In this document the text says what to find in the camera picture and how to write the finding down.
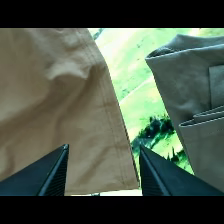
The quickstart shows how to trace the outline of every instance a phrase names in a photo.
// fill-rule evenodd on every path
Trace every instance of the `gray fabric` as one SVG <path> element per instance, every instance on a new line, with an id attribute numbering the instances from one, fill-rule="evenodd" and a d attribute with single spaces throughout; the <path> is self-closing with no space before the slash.
<path id="1" fill-rule="evenodd" d="M 177 35 L 146 62 L 195 175 L 224 191 L 224 37 Z"/>

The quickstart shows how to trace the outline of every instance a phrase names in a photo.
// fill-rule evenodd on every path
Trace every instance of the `green field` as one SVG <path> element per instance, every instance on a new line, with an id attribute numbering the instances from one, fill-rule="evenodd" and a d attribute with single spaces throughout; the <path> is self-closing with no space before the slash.
<path id="1" fill-rule="evenodd" d="M 163 115 L 165 107 L 156 88 L 153 74 L 145 62 L 150 52 L 168 43 L 176 34 L 198 36 L 224 35 L 223 28 L 106 28 L 96 43 L 103 54 L 120 103 L 130 140 L 149 123 L 149 117 Z M 182 150 L 176 134 L 161 139 L 153 148 L 161 156 Z M 135 154 L 137 168 L 138 154 Z M 186 157 L 177 164 L 193 173 Z"/>

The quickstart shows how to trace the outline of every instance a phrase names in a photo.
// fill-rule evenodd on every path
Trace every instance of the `pants pocket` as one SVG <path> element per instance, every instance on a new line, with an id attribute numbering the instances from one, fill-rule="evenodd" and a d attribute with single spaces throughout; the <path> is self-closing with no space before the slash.
<path id="1" fill-rule="evenodd" d="M 179 125 L 195 175 L 224 192 L 224 106 Z"/>

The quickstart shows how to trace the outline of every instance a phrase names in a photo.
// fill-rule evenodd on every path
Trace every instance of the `beige fabric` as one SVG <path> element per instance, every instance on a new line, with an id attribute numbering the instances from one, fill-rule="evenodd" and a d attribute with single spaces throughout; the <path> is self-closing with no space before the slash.
<path id="1" fill-rule="evenodd" d="M 177 35 L 146 61 L 195 175 L 224 192 L 224 37 Z"/>
<path id="2" fill-rule="evenodd" d="M 87 29 L 0 29 L 0 180 L 70 144 L 66 195 L 138 187 L 108 68 Z"/>

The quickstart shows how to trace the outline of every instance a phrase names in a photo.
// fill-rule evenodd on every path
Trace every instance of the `folded garment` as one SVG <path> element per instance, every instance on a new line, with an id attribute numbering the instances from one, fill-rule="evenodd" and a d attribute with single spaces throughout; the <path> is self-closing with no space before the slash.
<path id="1" fill-rule="evenodd" d="M 138 187 L 106 62 L 87 29 L 0 29 L 0 180 L 70 145 L 66 195 Z"/>
<path id="2" fill-rule="evenodd" d="M 167 112 L 195 175 L 224 191 L 224 37 L 177 35 L 150 53 Z"/>

